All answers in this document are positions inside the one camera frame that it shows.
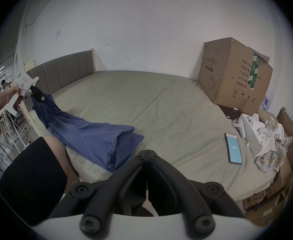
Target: human hand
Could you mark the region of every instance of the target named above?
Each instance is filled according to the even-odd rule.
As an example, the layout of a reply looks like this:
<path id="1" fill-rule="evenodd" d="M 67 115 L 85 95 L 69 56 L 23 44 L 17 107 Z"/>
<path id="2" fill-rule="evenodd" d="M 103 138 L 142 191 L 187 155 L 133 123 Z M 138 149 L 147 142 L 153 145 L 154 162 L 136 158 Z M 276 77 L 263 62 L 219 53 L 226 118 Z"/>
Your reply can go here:
<path id="1" fill-rule="evenodd" d="M 4 90 L 4 92 L 5 92 L 5 97 L 6 97 L 7 103 L 9 103 L 9 101 L 11 100 L 11 98 L 13 97 L 14 94 L 17 93 L 19 95 L 19 98 L 16 100 L 16 103 L 14 104 L 16 107 L 23 100 L 23 97 L 21 96 L 21 90 L 20 90 L 20 88 L 18 86 L 12 86 L 11 88 L 6 88 Z"/>

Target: bed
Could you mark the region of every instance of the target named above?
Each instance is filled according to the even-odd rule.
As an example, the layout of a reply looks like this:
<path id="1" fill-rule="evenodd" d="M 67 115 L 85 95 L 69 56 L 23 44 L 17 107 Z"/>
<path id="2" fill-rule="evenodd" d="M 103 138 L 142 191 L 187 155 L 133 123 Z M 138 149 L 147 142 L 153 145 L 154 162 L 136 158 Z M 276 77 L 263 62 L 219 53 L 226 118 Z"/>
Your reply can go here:
<path id="1" fill-rule="evenodd" d="M 134 126 L 144 139 L 133 156 L 154 150 L 190 180 L 221 183 L 234 200 L 258 193 L 272 182 L 275 173 L 258 169 L 231 120 L 197 80 L 141 71 L 95 71 L 93 53 L 86 51 L 46 62 L 28 74 L 40 77 L 37 86 L 51 93 L 63 111 L 89 122 Z M 28 119 L 39 136 L 50 135 L 34 110 L 29 109 Z M 242 165 L 229 163 L 224 133 L 238 137 Z M 66 150 L 83 181 L 111 175 Z"/>

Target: white wall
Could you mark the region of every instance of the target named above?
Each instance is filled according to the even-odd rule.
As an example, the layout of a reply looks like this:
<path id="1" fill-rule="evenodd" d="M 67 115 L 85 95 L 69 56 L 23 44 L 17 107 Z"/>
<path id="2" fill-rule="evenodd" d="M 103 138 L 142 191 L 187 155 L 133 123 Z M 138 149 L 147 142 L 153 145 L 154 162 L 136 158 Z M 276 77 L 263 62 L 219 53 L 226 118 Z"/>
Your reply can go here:
<path id="1" fill-rule="evenodd" d="M 32 0 L 26 24 L 47 1 Z M 204 42 L 225 37 L 271 57 L 269 111 L 293 116 L 293 29 L 272 0 L 50 0 L 19 52 L 39 65 L 94 48 L 98 70 L 197 79 Z"/>

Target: white box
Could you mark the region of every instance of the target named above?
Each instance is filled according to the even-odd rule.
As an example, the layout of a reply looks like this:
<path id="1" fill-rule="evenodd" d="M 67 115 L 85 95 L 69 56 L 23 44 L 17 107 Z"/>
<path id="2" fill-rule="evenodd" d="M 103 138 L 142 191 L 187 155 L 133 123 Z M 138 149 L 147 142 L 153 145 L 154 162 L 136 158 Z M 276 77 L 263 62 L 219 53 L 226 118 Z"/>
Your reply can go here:
<path id="1" fill-rule="evenodd" d="M 248 117 L 247 114 L 241 114 L 240 116 L 240 119 L 242 120 L 243 126 L 244 126 L 245 138 L 247 142 L 249 142 L 250 144 L 250 149 L 252 151 L 253 157 L 258 158 L 268 153 L 271 150 L 271 146 L 270 144 L 268 145 L 268 148 L 264 148 L 261 146 L 258 140 L 258 138 L 261 138 L 261 137 L 259 136 L 259 133 L 252 128 L 247 117 Z"/>

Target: gray mattress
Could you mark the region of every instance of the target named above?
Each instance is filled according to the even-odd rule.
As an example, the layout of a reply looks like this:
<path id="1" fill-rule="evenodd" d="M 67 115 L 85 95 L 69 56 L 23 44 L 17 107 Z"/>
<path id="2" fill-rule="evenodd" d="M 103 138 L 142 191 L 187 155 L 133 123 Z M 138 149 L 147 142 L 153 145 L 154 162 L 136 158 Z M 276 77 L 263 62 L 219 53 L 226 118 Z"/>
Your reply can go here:
<path id="1" fill-rule="evenodd" d="M 234 200 L 267 188 L 275 173 L 261 172 L 251 150 L 214 105 L 197 80 L 136 71 L 98 71 L 57 92 L 61 110 L 90 122 L 135 127 L 144 140 L 140 150 L 154 150 L 184 176 L 198 182 L 219 182 Z M 50 135 L 30 111 L 30 121 L 40 136 Z M 230 164 L 224 133 L 238 136 L 243 164 Z M 86 182 L 111 174 L 69 148 L 67 153 Z"/>

